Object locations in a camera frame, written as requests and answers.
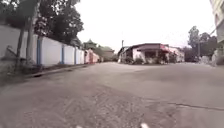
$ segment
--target asphalt road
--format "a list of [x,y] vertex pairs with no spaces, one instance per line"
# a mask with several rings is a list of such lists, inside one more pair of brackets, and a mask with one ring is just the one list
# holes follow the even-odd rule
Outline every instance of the asphalt road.
[[223,128],[224,69],[96,64],[0,91],[0,128]]

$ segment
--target building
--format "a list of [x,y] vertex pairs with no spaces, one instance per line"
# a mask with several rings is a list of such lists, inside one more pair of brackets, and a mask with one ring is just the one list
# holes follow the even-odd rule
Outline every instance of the building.
[[169,56],[175,55],[175,62],[184,62],[184,53],[175,47],[169,47],[161,43],[145,43],[123,47],[118,52],[119,60],[122,62],[125,58],[132,58],[133,61],[141,58],[144,63],[152,63],[154,59],[169,61]]
[[218,42],[224,42],[224,0],[210,0],[216,24]]
[[104,61],[111,61],[114,57],[114,50],[110,47],[101,47]]
[[96,53],[93,52],[92,49],[85,50],[85,63],[86,64],[94,64],[99,61],[100,57]]

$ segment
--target overcast sky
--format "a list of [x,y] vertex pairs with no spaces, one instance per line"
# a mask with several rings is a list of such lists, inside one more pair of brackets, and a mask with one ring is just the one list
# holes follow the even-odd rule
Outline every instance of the overcast sky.
[[163,43],[183,47],[188,31],[196,25],[200,32],[215,28],[209,0],[81,0],[77,6],[84,22],[78,34],[118,51],[141,43]]

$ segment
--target pink building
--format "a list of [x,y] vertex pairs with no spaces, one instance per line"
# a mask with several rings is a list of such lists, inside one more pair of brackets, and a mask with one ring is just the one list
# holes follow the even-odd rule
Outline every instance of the pink building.
[[85,51],[85,63],[94,64],[97,63],[99,59],[99,55],[94,53],[93,50],[89,49]]

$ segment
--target curb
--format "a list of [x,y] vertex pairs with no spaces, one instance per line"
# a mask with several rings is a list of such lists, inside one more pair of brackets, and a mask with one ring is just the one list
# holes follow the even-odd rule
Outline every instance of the curb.
[[62,72],[68,72],[68,71],[72,71],[75,69],[79,69],[79,68],[86,68],[90,66],[89,64],[86,65],[76,65],[73,67],[68,67],[68,68],[60,68],[60,69],[55,69],[55,70],[49,70],[49,71],[42,71],[42,72],[38,72],[35,74],[31,74],[31,75],[27,75],[26,77],[31,78],[31,77],[41,77],[43,75],[51,75],[51,74],[55,74],[55,73],[62,73]]

